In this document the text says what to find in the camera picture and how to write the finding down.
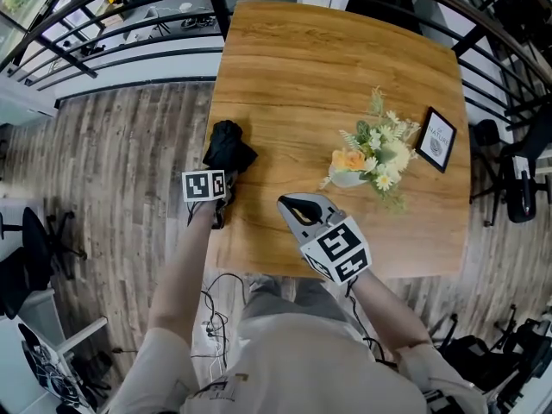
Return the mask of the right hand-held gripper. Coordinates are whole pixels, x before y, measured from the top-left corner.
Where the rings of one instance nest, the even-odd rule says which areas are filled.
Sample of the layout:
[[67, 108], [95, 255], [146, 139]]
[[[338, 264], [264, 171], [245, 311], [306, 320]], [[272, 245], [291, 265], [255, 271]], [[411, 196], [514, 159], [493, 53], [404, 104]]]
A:
[[[277, 201], [279, 213], [298, 242], [310, 267], [337, 285], [343, 285], [372, 265], [370, 249], [357, 225], [327, 197], [316, 193], [289, 193]], [[322, 224], [324, 232], [314, 234]]]

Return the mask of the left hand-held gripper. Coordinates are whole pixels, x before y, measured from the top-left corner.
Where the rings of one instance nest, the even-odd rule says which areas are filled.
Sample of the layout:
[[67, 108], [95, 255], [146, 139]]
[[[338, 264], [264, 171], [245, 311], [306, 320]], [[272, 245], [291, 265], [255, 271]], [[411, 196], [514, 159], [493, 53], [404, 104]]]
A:
[[201, 170], [182, 172], [182, 192], [185, 203], [221, 201], [223, 206], [234, 200], [236, 171]]

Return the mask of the person's right forearm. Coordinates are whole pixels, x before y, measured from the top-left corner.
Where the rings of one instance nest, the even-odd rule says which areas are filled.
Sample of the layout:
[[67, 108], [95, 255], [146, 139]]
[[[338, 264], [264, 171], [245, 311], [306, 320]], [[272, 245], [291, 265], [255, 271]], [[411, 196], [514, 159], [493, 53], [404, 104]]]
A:
[[401, 348], [431, 345], [422, 320], [371, 271], [360, 273], [353, 293], [383, 345], [392, 353]]

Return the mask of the person's left forearm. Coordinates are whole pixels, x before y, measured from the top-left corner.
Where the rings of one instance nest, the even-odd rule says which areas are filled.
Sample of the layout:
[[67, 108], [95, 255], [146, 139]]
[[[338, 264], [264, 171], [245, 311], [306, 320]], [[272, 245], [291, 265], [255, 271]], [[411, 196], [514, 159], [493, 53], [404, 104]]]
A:
[[193, 211], [175, 253], [161, 269], [149, 310], [149, 329], [167, 329], [187, 344], [192, 344], [215, 212], [214, 201], [203, 202]]

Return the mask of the white ceramic vase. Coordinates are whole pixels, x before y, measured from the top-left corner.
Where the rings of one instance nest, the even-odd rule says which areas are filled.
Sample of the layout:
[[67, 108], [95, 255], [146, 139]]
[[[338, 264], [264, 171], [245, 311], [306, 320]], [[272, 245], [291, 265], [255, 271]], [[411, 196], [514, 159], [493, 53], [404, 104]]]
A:
[[367, 183], [362, 179], [364, 172], [338, 170], [334, 165], [329, 166], [329, 182], [339, 188], [353, 188]]

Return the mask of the person's light shoe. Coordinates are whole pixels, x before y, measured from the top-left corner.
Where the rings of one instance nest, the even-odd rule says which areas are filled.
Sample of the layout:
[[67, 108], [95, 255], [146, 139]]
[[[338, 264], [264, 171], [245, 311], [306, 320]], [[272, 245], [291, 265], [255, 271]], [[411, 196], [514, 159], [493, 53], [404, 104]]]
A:
[[249, 292], [267, 292], [275, 296], [282, 293], [282, 278], [266, 274], [251, 274], [247, 277]]

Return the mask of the person's grey trousers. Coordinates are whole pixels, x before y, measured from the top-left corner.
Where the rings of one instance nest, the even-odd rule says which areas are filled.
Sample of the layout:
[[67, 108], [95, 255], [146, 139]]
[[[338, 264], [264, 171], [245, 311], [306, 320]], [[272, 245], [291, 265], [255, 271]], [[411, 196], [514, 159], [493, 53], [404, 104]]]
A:
[[267, 317], [278, 314], [305, 314], [338, 322], [360, 325], [346, 312], [323, 286], [321, 279], [299, 278], [293, 301], [283, 294], [275, 296], [267, 292], [250, 292], [241, 319]]

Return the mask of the pale artificial flower bouquet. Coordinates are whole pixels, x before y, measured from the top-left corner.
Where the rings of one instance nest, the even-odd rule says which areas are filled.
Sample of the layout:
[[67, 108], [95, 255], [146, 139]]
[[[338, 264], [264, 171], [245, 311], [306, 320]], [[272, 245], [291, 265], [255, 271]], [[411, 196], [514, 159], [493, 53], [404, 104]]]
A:
[[[353, 131], [341, 129], [344, 147], [332, 152], [331, 162], [338, 170], [364, 172], [362, 179], [388, 209], [404, 210], [405, 197], [399, 189], [404, 172], [416, 158], [411, 137], [420, 130], [418, 122], [400, 117], [385, 106], [385, 94], [372, 89], [367, 112]], [[328, 174], [319, 189], [333, 185]]]

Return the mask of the wooden table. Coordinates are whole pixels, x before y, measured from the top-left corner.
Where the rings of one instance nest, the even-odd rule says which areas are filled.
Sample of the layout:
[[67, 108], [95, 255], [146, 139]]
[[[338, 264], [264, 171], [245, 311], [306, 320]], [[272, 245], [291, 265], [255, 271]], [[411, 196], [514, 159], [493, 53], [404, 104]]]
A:
[[209, 121], [229, 119], [257, 153], [239, 177], [208, 263], [233, 272], [309, 276], [277, 208], [286, 193], [317, 191], [342, 131], [366, 116], [374, 88], [397, 115], [423, 122], [429, 108], [456, 130], [448, 166], [417, 158], [399, 185], [405, 210], [367, 186], [330, 186], [328, 198], [359, 224], [373, 270], [387, 278], [457, 273], [470, 190], [468, 122], [455, 54], [369, 17], [297, 3], [241, 1], [216, 77]]

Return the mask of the white power strip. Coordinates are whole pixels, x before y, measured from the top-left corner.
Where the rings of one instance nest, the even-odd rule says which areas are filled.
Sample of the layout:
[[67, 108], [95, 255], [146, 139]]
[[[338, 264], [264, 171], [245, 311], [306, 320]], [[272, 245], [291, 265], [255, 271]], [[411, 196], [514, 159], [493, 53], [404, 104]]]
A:
[[219, 342], [223, 339], [223, 336], [220, 333], [221, 327], [214, 326], [209, 321], [203, 321], [201, 323], [201, 330], [203, 332], [204, 338], [207, 342]]

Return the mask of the black metal railing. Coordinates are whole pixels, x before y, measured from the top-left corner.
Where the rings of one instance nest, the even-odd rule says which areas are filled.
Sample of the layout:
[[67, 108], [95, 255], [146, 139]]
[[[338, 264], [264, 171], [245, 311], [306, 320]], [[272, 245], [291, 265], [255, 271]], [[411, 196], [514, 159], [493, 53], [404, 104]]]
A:
[[[106, 72], [219, 55], [242, 0], [0, 0], [0, 73], [64, 99]], [[271, 0], [345, 10], [450, 47], [468, 104], [524, 126], [552, 104], [552, 18], [534, 0]]]

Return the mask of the black office chair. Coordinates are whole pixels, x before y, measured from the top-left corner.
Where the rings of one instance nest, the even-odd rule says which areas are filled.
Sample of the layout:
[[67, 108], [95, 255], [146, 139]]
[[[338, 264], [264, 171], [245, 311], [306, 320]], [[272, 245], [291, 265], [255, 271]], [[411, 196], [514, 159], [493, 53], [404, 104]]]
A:
[[493, 196], [492, 216], [483, 226], [492, 227], [496, 222], [498, 208], [504, 204], [507, 215], [513, 223], [526, 223], [536, 216], [536, 194], [547, 194], [548, 204], [552, 205], [552, 178], [546, 176], [542, 183], [535, 180], [536, 161], [552, 141], [552, 120], [546, 109], [540, 110], [521, 141], [504, 145], [494, 158], [497, 169], [493, 169], [480, 147], [470, 152], [473, 160], [479, 160], [488, 174], [491, 185], [483, 191], [472, 194], [476, 198]]
[[509, 414], [523, 397], [523, 387], [552, 365], [552, 312], [521, 324], [516, 313], [512, 304], [507, 323], [493, 325], [500, 336], [492, 346], [474, 335], [456, 338], [459, 318], [455, 313], [450, 315], [447, 335], [436, 340], [445, 360], [484, 394], [492, 414]]
[[0, 239], [7, 232], [22, 234], [22, 245], [0, 260], [0, 315], [14, 319], [33, 292], [47, 289], [55, 270], [68, 280], [75, 278], [74, 269], [66, 264], [66, 255], [86, 260], [87, 253], [70, 248], [62, 241], [66, 222], [74, 218], [70, 210], [54, 227], [56, 216], [46, 216], [43, 223], [29, 207], [23, 210], [19, 225], [5, 223], [0, 214]]

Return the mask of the black waste bin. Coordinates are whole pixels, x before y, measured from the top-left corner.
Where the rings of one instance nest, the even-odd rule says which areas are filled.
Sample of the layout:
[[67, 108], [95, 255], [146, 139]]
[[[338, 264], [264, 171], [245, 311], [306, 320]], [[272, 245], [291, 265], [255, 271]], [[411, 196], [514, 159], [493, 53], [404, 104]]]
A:
[[493, 119], [485, 119], [469, 125], [470, 147], [494, 146], [501, 142], [497, 123]]

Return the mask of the white desk with clutter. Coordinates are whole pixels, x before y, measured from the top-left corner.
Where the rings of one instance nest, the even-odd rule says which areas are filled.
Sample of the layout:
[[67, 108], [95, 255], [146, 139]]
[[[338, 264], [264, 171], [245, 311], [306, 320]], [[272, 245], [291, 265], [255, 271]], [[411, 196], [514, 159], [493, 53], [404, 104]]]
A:
[[96, 414], [66, 356], [106, 324], [100, 317], [54, 345], [20, 317], [0, 317], [0, 414], [56, 414], [61, 405]]

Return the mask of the black picture frame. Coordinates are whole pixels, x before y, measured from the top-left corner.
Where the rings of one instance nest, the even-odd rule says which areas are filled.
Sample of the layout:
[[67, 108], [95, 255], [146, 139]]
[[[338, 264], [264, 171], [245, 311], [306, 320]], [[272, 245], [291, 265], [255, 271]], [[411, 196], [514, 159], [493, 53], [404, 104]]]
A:
[[455, 137], [455, 126], [433, 107], [429, 107], [417, 138], [415, 151], [440, 173], [445, 173]]

